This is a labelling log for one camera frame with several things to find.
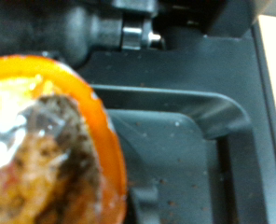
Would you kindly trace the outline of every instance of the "orange bowl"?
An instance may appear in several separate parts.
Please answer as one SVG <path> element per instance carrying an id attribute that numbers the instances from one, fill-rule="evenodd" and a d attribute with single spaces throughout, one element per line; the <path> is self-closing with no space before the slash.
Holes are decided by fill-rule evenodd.
<path id="1" fill-rule="evenodd" d="M 77 100 L 78 108 L 90 127 L 104 177 L 101 223 L 121 223 L 126 211 L 125 162 L 117 134 L 102 101 L 88 83 L 62 63 L 37 56 L 0 57 L 0 81 L 37 76 L 51 83 L 57 93 L 64 93 Z"/>

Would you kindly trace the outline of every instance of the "plastic wrap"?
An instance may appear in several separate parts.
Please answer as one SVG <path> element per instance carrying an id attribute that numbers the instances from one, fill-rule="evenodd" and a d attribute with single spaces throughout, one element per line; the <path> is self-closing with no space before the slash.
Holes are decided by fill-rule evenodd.
<path id="1" fill-rule="evenodd" d="M 0 224 L 115 223 L 124 198 L 102 171 L 72 96 L 39 75 L 0 80 Z"/>

